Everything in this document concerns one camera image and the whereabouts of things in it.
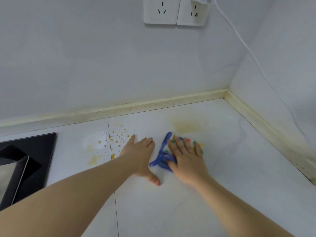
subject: cloth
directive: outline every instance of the cloth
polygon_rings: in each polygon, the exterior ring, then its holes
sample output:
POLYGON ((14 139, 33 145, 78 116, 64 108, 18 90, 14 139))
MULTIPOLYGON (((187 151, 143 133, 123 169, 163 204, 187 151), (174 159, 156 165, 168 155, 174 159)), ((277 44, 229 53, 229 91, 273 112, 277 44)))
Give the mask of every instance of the cloth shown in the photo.
POLYGON ((172 134, 171 131, 169 131, 167 133, 167 135, 165 136, 165 138, 164 138, 164 140, 163 140, 163 142, 161 144, 161 147, 160 147, 160 150, 159 150, 157 158, 154 161, 152 161, 151 163, 149 163, 149 166, 156 166, 156 165, 158 165, 161 168, 172 172, 172 170, 168 166, 167 160, 171 160, 171 161, 173 161, 173 162, 175 162, 177 164, 177 159, 172 154, 170 148, 168 147, 167 141, 169 139, 171 139, 171 141, 173 143, 175 143, 175 140, 173 138, 173 134, 172 134))

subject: white power cord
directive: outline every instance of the white power cord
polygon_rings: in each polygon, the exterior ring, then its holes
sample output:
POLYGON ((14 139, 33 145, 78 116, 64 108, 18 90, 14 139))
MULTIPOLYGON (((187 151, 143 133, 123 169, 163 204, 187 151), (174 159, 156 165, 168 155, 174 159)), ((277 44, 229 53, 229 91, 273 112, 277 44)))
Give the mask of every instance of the white power cord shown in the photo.
POLYGON ((305 140, 310 144, 311 147, 313 147, 313 145, 309 142, 309 140, 306 138, 306 135, 303 133, 303 131, 298 127, 298 123, 294 118, 294 115, 290 109, 290 107, 282 100, 282 98, 278 95, 277 91, 274 89, 274 87, 271 85, 271 83, 268 81, 265 73, 263 72, 257 58, 255 57, 254 53, 251 51, 251 49, 247 46, 247 44, 244 42, 244 40, 241 38, 241 36, 239 35, 237 29, 235 28, 234 24, 228 19, 228 17, 225 15, 225 13, 220 9, 220 7, 218 6, 216 0, 212 0, 211 1, 212 4, 215 4, 216 8, 218 9, 218 11, 222 14, 222 16, 226 19, 226 21, 229 23, 229 25, 232 27, 232 29, 235 31, 236 35, 238 36, 239 40, 241 41, 241 43, 244 45, 244 47, 246 47, 246 49, 249 51, 250 55, 252 56, 253 60, 255 61, 255 63, 257 64, 257 66, 259 67, 259 70, 263 76, 263 78, 265 79, 265 81, 269 84, 269 86, 272 88, 272 90, 275 92, 275 94, 278 96, 278 98, 281 100, 281 102, 283 103, 283 105, 288 109, 288 111, 290 112, 290 115, 294 121, 295 126, 298 128, 298 130, 301 132, 301 134, 304 136, 305 140))

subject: finger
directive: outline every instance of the finger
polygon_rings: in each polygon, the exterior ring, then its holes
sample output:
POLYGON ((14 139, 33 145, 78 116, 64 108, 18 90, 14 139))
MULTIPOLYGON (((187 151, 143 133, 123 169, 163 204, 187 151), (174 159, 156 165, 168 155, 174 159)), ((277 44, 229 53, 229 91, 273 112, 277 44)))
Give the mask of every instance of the finger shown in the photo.
POLYGON ((175 162, 173 162, 172 160, 167 160, 168 166, 169 168, 174 172, 177 169, 177 164, 175 162))
POLYGON ((168 146, 172 152, 172 154, 174 154, 176 156, 176 158, 181 156, 181 152, 179 151, 178 147, 176 146, 176 144, 172 143, 171 140, 168 140, 168 146))
POLYGON ((152 152, 154 150, 154 147, 155 147, 155 142, 152 141, 148 146, 147 148, 149 148, 149 150, 152 152))
POLYGON ((182 152, 182 154, 187 153, 187 150, 183 144, 183 141, 179 139, 179 137, 175 136, 174 140, 176 141, 176 144, 179 148, 179 150, 182 152))
POLYGON ((194 151, 193 151, 193 148, 191 146, 191 140, 188 139, 188 138, 183 138, 184 140, 184 145, 187 149, 187 151, 190 153, 190 154, 194 154, 194 151))
POLYGON ((201 149, 200 144, 196 142, 194 146, 195 146, 195 154, 199 157, 202 157, 202 149, 201 149))
POLYGON ((156 186, 161 185, 159 178, 156 175, 154 175, 154 173, 152 173, 150 170, 148 170, 148 172, 144 175, 144 177, 146 177, 146 179, 154 183, 156 186))
POLYGON ((140 144, 143 143, 145 140, 147 140, 147 137, 145 137, 144 139, 142 139, 142 140, 139 141, 139 142, 136 142, 136 144, 140 145, 140 144))
POLYGON ((134 141, 135 141, 135 135, 132 135, 130 139, 128 140, 128 142, 126 143, 126 145, 134 144, 134 141))
POLYGON ((147 140, 145 140, 145 141, 142 143, 142 145, 147 147, 147 146, 149 146, 150 143, 152 143, 152 141, 153 141, 152 138, 148 138, 147 140))

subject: electrical outlet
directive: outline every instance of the electrical outlet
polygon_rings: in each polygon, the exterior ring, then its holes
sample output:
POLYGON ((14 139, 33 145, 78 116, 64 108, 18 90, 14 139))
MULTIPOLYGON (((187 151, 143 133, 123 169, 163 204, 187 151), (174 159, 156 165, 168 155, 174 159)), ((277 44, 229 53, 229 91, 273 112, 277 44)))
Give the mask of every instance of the electrical outlet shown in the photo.
POLYGON ((210 4, 202 4, 192 0, 181 0, 177 25, 203 26, 205 25, 210 4))
POLYGON ((144 0, 144 23, 176 24, 180 0, 144 0))

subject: hand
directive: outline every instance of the hand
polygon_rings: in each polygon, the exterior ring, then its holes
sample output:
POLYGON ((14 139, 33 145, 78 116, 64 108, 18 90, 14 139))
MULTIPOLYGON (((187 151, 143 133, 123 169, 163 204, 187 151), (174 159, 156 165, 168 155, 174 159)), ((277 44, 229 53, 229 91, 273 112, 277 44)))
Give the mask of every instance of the hand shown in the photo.
POLYGON ((131 162, 131 165, 135 168, 134 174, 146 177, 150 182, 160 186, 160 180, 148 168, 155 142, 152 138, 144 138, 135 144, 134 141, 135 135, 132 135, 119 156, 124 156, 131 162))
POLYGON ((178 164, 169 160, 168 165, 183 183, 196 187, 200 181, 209 177, 202 157, 201 147, 196 143, 194 152, 189 139, 184 138, 181 141, 176 136, 175 141, 176 144, 168 140, 168 146, 175 155, 178 164))

